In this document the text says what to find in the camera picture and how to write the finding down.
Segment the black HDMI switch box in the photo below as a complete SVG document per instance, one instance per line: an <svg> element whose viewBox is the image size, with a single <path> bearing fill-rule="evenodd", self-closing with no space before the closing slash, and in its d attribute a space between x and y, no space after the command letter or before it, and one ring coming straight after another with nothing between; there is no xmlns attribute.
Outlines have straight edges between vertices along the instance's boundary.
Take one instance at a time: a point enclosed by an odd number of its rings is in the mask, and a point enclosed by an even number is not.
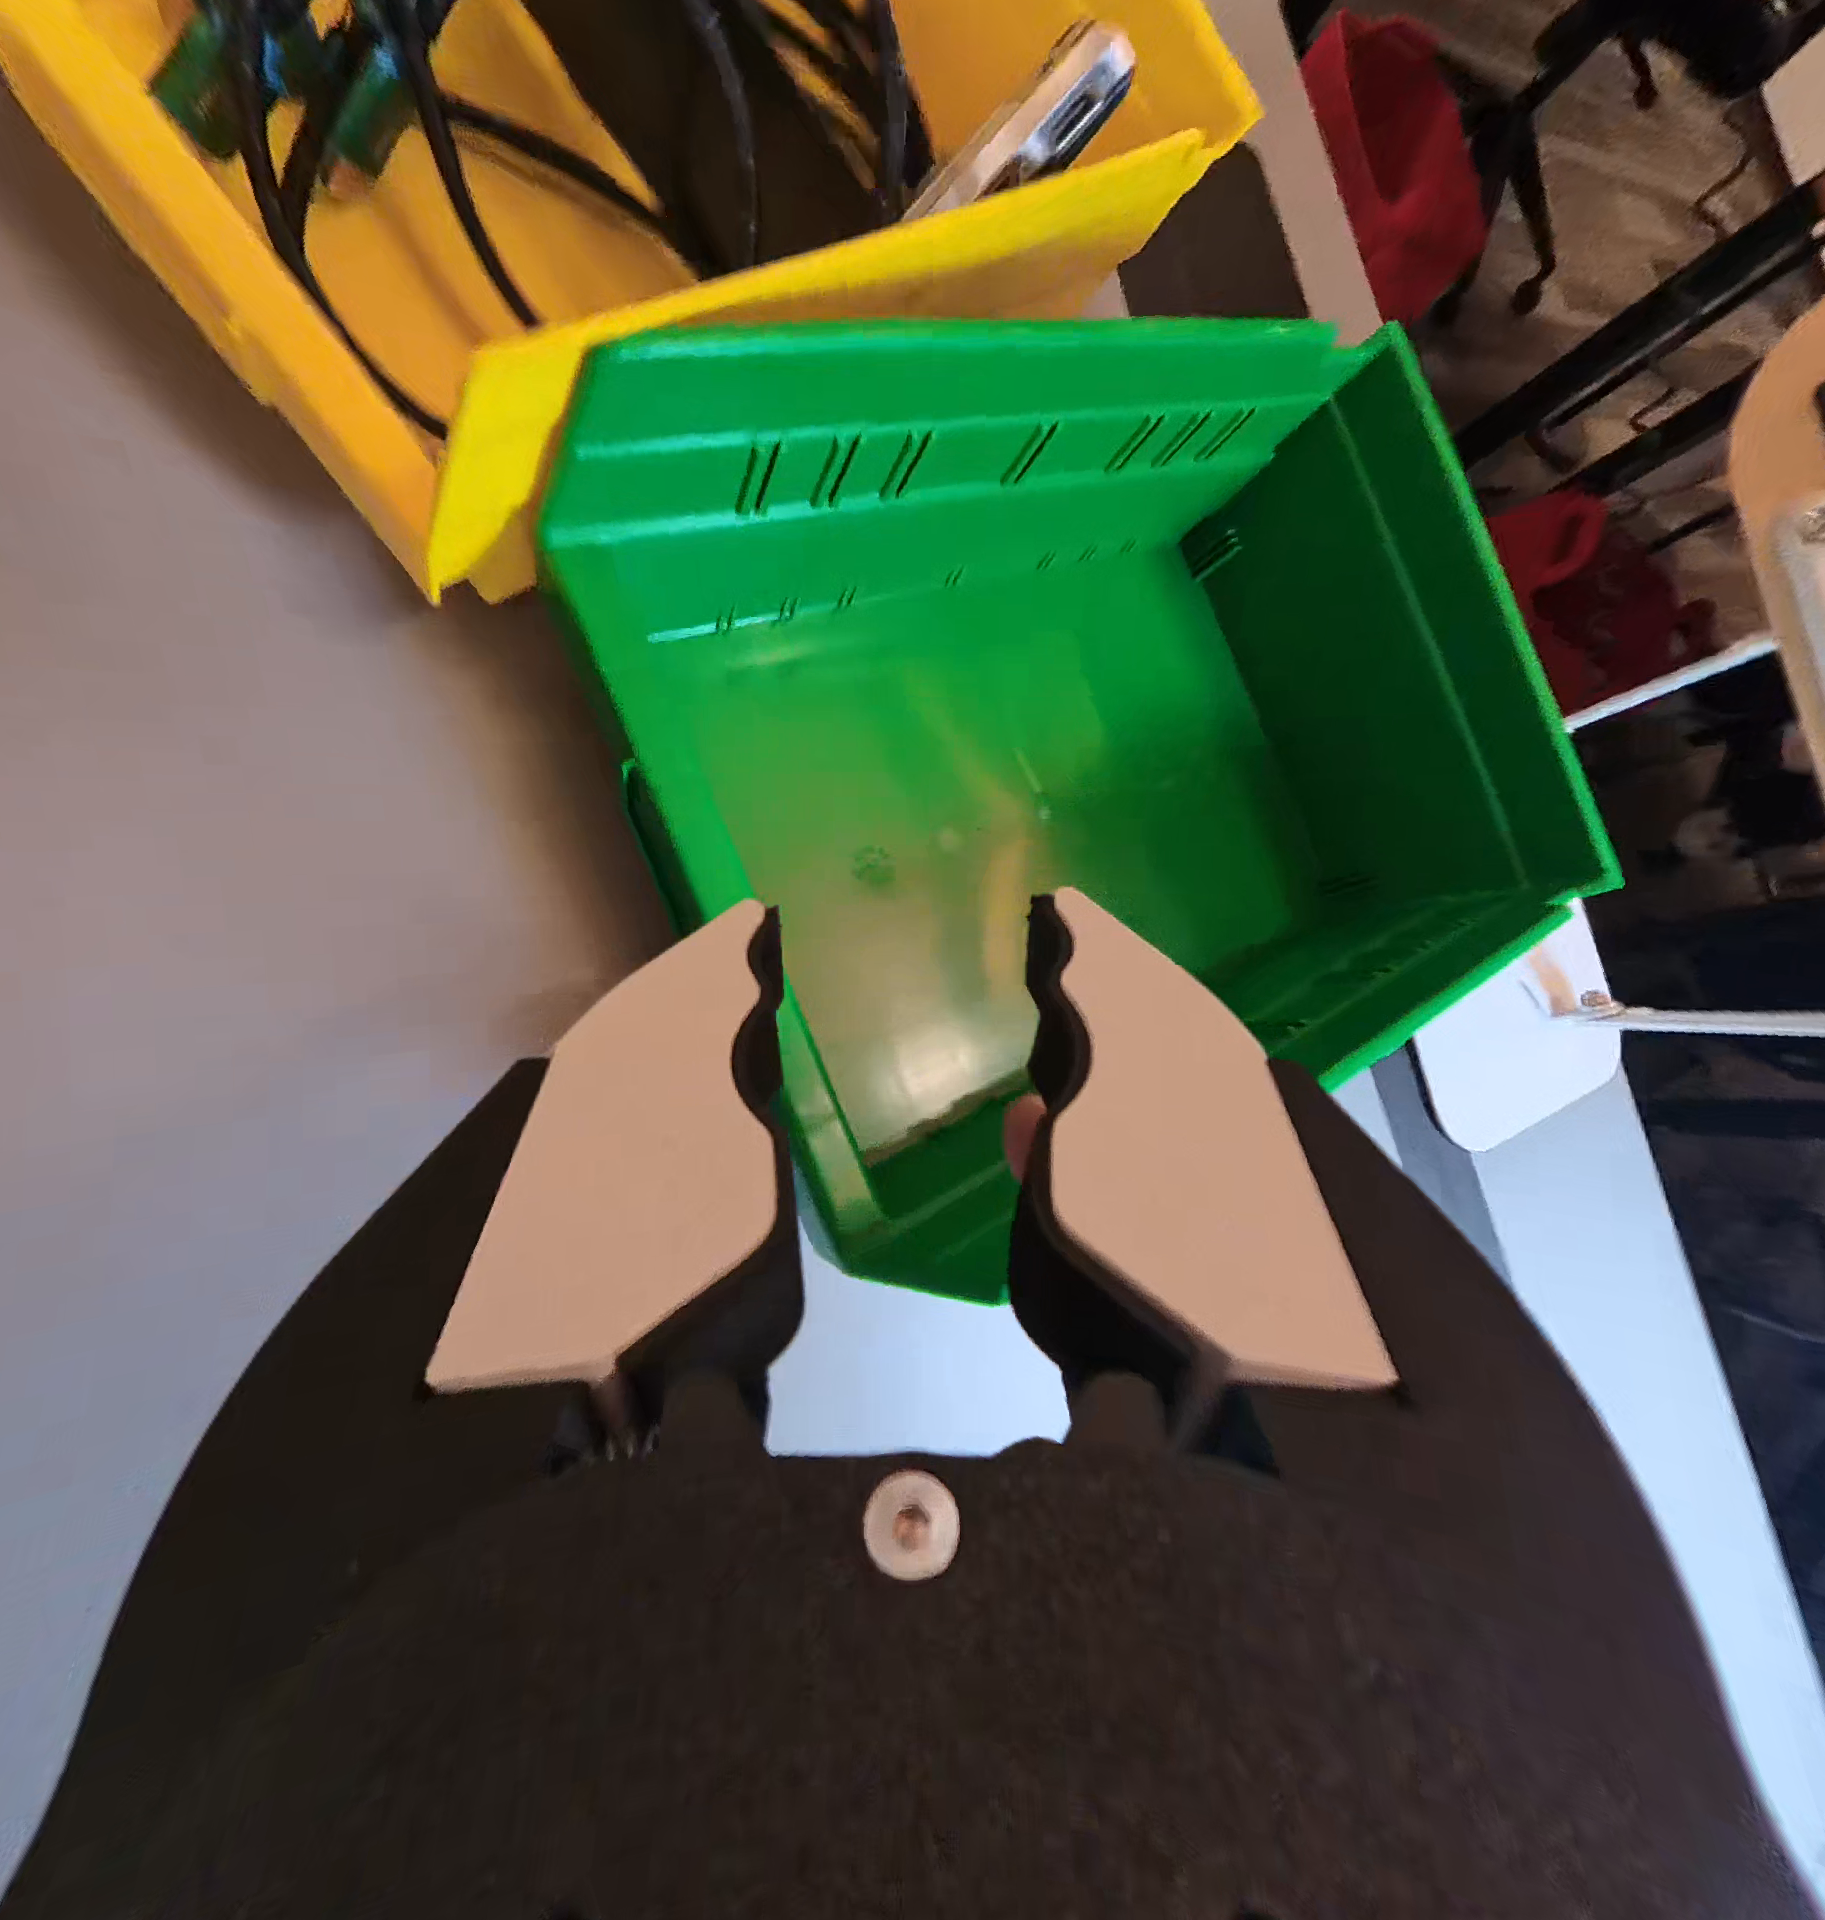
<svg viewBox="0 0 1825 1920"><path fill-rule="evenodd" d="M1074 21L1020 90L939 164L902 219L959 212L1068 170L1109 126L1137 78L1137 51L1110 21Z"/></svg>

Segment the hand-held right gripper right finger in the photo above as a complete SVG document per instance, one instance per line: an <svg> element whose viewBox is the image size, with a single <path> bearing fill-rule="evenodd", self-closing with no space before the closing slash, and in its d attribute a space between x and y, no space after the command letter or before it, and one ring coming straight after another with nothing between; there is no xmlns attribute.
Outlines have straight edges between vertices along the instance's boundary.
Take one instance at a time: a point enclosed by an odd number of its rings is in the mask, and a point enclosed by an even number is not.
<svg viewBox="0 0 1825 1920"><path fill-rule="evenodd" d="M1076 887L1026 912L1028 1092L1008 1289L1076 1398L1144 1379L1165 1411L1228 1385L1399 1384L1261 1042Z"/></svg>

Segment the red chair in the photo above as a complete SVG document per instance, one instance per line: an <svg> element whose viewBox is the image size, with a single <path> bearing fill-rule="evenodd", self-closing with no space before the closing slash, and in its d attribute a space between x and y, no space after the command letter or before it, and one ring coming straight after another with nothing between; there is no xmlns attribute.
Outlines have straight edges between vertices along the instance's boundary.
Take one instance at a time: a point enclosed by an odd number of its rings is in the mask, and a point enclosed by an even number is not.
<svg viewBox="0 0 1825 1920"><path fill-rule="evenodd" d="M1409 16L1341 8L1300 75L1379 313L1422 324L1492 230L1443 48Z"/></svg>
<svg viewBox="0 0 1825 1920"><path fill-rule="evenodd" d="M1545 491L1491 511L1487 529L1562 715L1718 652L1715 604L1682 598L1604 498Z"/></svg>

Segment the yellow plastic bin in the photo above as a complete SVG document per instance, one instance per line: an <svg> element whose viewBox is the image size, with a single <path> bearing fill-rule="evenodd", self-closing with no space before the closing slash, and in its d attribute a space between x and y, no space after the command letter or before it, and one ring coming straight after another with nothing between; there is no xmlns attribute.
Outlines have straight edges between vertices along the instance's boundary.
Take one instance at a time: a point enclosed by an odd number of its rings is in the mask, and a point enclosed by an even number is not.
<svg viewBox="0 0 1825 1920"><path fill-rule="evenodd" d="M1076 320L1211 165L1261 123L1261 95L1207 4L895 4L934 143L973 138L1073 21L1132 41L1117 115L1067 174L911 226L698 280L583 183L463 134L485 226L541 316L524 334L445 204L420 131L379 179L316 210L325 294L405 394L410 423L278 262L246 165L208 155L150 82L193 4L0 4L0 83L47 150L227 366L331 475L435 604L534 586L541 477L584 355L681 324Z"/></svg>

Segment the green plastic bin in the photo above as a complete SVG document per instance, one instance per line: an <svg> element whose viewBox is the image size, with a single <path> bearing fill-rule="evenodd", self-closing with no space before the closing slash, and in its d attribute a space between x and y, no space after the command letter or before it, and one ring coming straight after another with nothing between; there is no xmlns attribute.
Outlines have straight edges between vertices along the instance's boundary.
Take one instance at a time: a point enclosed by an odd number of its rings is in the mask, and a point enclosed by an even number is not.
<svg viewBox="0 0 1825 1920"><path fill-rule="evenodd" d="M1034 896L1332 1089L1623 880L1397 326L637 335L538 548L674 928L781 912L783 1116L858 1280L1004 1301Z"/></svg>

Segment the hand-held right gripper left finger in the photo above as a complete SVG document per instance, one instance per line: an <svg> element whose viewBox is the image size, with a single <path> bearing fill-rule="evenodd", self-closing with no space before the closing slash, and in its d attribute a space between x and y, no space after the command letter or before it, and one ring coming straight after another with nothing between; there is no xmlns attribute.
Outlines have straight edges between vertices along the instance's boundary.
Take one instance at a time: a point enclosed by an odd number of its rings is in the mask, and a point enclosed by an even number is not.
<svg viewBox="0 0 1825 1920"><path fill-rule="evenodd" d="M637 1376L681 1311L770 1244L794 1251L781 993L781 918L743 899L564 1032L429 1356L433 1394Z"/></svg>

